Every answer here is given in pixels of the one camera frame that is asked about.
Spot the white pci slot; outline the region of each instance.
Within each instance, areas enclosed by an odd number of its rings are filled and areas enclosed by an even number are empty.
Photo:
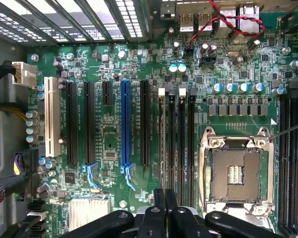
[[[45,154],[56,157],[61,154],[58,143],[61,134],[60,91],[56,78],[44,77],[44,112],[45,112]]]

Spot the green circuit board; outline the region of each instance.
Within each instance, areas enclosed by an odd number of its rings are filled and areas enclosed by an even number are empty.
[[[61,58],[62,64],[68,71],[68,80],[77,84],[77,118],[78,118],[78,165],[68,164],[66,144],[61,146],[61,155],[56,157],[56,175],[49,177],[41,174],[41,183],[49,185],[48,197],[44,200],[48,204],[48,235],[55,238],[57,235],[69,231],[69,202],[73,198],[96,198],[108,200],[110,211],[125,209],[136,213],[142,206],[153,204],[153,190],[158,187],[166,188],[165,178],[161,175],[160,160],[160,127],[159,127],[159,98],[158,89],[168,88],[172,85],[176,92],[176,100],[179,88],[197,90],[196,103],[194,106],[194,198],[193,206],[199,212],[199,143],[206,126],[211,126],[218,135],[250,136],[255,135],[262,126],[269,129],[271,134],[278,132],[279,123],[279,100],[272,94],[273,84],[277,87],[286,87],[290,78],[298,78],[295,72],[289,67],[293,59],[298,58],[298,33],[292,35],[282,35],[277,26],[277,17],[283,13],[261,14],[261,19],[266,25],[268,32],[261,38],[261,45],[254,51],[249,51],[247,45],[232,45],[227,39],[198,38],[194,43],[195,53],[190,58],[182,56],[183,50],[174,54],[172,44],[178,40],[182,46],[186,45],[190,39],[182,37],[168,38],[162,35],[160,39],[153,43],[139,44],[99,44],[99,45],[76,45],[59,47],[33,47],[28,49],[28,63],[36,65],[38,68],[38,83],[44,81],[44,77],[56,77],[56,68],[53,62],[57,57]],[[217,62],[214,66],[199,66],[199,48],[203,43],[217,45]],[[292,54],[286,56],[282,49],[291,47]],[[123,51],[123,59],[118,57],[118,53]],[[244,57],[244,62],[234,66],[231,62],[233,58],[227,56],[229,52],[238,51]],[[74,54],[73,60],[67,60],[67,54]],[[96,54],[108,55],[108,60],[98,60]],[[33,62],[31,56],[37,54],[38,62]],[[186,65],[186,72],[169,72],[171,64]],[[119,80],[113,78],[117,73]],[[131,182],[135,186],[135,191],[126,184],[124,174],[121,173],[121,83],[122,79],[131,82]],[[141,165],[141,106],[140,106],[140,81],[148,80],[150,83],[150,161],[148,166]],[[85,163],[85,115],[83,83],[94,83],[95,88],[95,161],[97,167],[93,170],[93,181],[99,186],[99,190],[91,188],[87,181],[87,174],[83,172]],[[102,82],[110,81],[113,85],[112,106],[103,105]],[[226,85],[233,83],[236,88],[241,83],[248,83],[250,89],[246,93],[239,93],[236,89],[233,93],[214,93],[212,86],[215,83]],[[252,85],[263,83],[263,92],[254,93]],[[66,92],[61,94],[61,135],[66,136]],[[229,105],[232,99],[233,105],[267,105],[268,110],[265,116],[245,115],[228,116],[216,112],[210,114],[209,106]],[[38,110],[39,114],[44,114],[38,108],[37,91],[29,90],[29,109]],[[175,131],[175,151],[177,151],[177,141],[180,137],[178,127],[178,114],[176,104],[176,131]],[[166,115],[168,116],[168,105],[166,105]],[[185,116],[184,137],[188,134],[188,118]],[[44,138],[44,119],[39,122],[38,135]],[[168,142],[168,127],[166,128],[166,145]],[[44,141],[32,144],[37,147]],[[267,156],[261,157],[260,184],[261,197],[265,200],[267,196],[267,174],[274,173],[274,183],[278,181],[277,166],[278,144],[275,143],[276,163],[274,171],[268,171]],[[182,205],[189,205],[187,197],[188,181],[184,182],[185,195]],[[65,199],[59,200],[59,193],[65,192]],[[274,187],[274,205],[277,205],[278,186]],[[278,214],[275,208],[270,216],[271,230],[276,232]]]

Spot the blue pcie slot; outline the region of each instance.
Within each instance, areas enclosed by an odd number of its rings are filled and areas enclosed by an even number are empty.
[[[120,172],[125,175],[126,183],[134,191],[131,184],[131,84],[130,81],[121,81],[121,165]]]

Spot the pcie slot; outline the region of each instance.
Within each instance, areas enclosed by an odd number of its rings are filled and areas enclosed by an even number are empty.
[[[45,155],[55,157],[61,154],[60,92],[56,78],[44,77],[44,97]]]
[[[95,87],[91,82],[84,83],[85,106],[85,163],[95,163]]]
[[[77,88],[76,83],[66,83],[66,128],[68,163],[76,165],[77,152]]]
[[[140,157],[141,165],[149,165],[150,158],[150,84],[140,81]]]
[[[298,125],[298,99],[291,99],[290,127]],[[290,132],[290,181],[289,187],[289,221],[295,230],[298,227],[298,130]]]
[[[131,84],[128,80],[121,81],[121,173],[126,183],[134,191],[131,184]]]
[[[289,128],[290,118],[289,100],[285,97],[280,98],[280,128],[283,131]],[[283,134],[279,140],[279,226],[281,230],[288,225],[288,178],[289,178],[289,134]]]
[[[113,105],[113,83],[110,81],[103,82],[103,104]]]
[[[166,186],[166,161],[165,161],[165,89],[159,88],[158,90],[159,95],[159,132],[160,132],[160,165],[162,176],[160,180],[161,188],[164,189]]]
[[[178,202],[184,206],[185,171],[185,97],[178,99]]]
[[[187,176],[188,176],[188,201],[189,207],[194,207],[194,105],[196,97],[190,93],[188,102],[188,164],[187,164]]]
[[[169,103],[168,103],[168,188],[174,189],[174,143],[175,143],[175,95],[172,95],[169,91]]]

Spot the motherboard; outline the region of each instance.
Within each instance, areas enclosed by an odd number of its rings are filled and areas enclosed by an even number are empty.
[[[201,215],[225,211],[275,233],[298,223],[298,134],[269,139],[298,124],[298,32],[282,34],[283,16],[261,13],[268,31],[247,44],[190,44],[172,25],[152,43],[29,48],[38,86],[27,141],[39,151],[48,237],[136,214],[155,188]]]

